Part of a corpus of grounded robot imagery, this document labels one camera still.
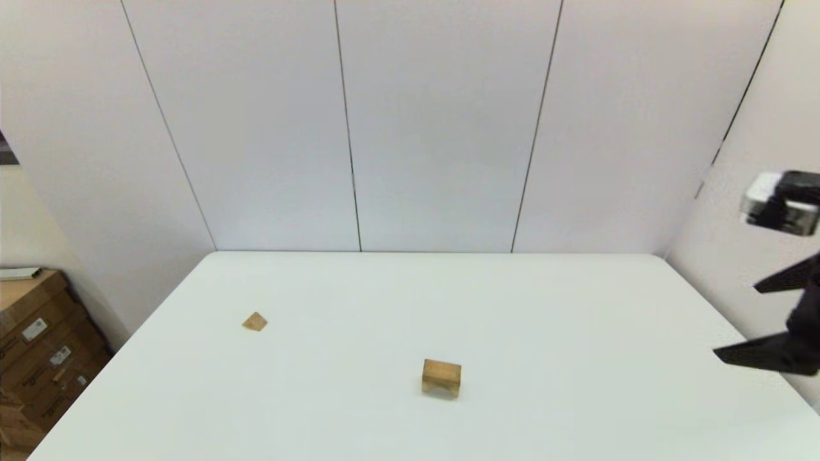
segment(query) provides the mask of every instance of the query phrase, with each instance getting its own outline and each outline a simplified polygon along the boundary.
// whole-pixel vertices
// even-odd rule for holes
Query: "cardboard box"
[[[43,431],[0,427],[0,439],[4,444],[14,448],[33,449],[43,441],[45,436],[46,434]]]
[[[105,367],[104,349],[82,367],[67,368],[59,382],[47,384],[28,405],[0,405],[0,426],[48,432]]]
[[[3,370],[0,388],[6,399],[28,404],[61,368],[74,361],[88,362],[91,351],[102,347],[103,339],[85,321],[85,310],[77,304],[67,320],[55,326],[38,344]]]
[[[111,360],[111,355],[105,349],[97,352],[93,358],[86,363],[81,369],[70,374],[65,381],[61,381],[61,390],[68,395],[70,399],[80,397],[85,388],[89,386],[91,381],[108,365]]]
[[[0,369],[10,367],[75,309],[75,303],[68,293],[61,291],[11,331],[0,335]]]
[[[59,271],[43,271],[31,280],[0,281],[0,336],[14,330],[67,286]]]

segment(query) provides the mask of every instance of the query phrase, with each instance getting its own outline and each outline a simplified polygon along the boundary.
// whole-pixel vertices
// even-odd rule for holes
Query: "white wall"
[[[508,252],[559,0],[339,0],[365,251]]]
[[[0,2],[2,129],[129,332],[214,246],[122,5]]]
[[[739,223],[740,198],[762,171],[820,171],[820,2],[787,1],[743,106],[669,262],[747,337],[785,329],[798,292],[752,285],[820,249]],[[820,378],[790,378],[820,408]]]
[[[62,270],[112,347],[130,337],[19,166],[0,167],[0,265]]]
[[[334,3],[124,4],[216,247],[358,251]]]
[[[564,2],[515,251],[664,255],[779,6]]]

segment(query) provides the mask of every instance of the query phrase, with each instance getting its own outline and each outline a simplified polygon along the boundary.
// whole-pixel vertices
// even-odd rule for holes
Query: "wall panel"
[[[0,2],[2,131],[129,332],[214,247],[122,5]]]
[[[359,250],[332,1],[126,1],[218,249]]]
[[[779,6],[566,0],[515,251],[663,255]]]
[[[338,1],[364,250],[510,250],[558,5]]]

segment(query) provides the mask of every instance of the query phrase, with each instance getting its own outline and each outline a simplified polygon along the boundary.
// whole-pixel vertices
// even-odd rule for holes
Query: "white tabletop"
[[[738,340],[652,256],[215,253],[30,461],[820,459],[780,376],[715,358]]]

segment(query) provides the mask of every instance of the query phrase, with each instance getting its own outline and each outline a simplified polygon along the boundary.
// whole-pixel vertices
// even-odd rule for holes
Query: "wooden cube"
[[[430,392],[436,388],[444,389],[457,398],[458,390],[461,388],[461,365],[425,359],[424,372],[421,374],[421,390]]]

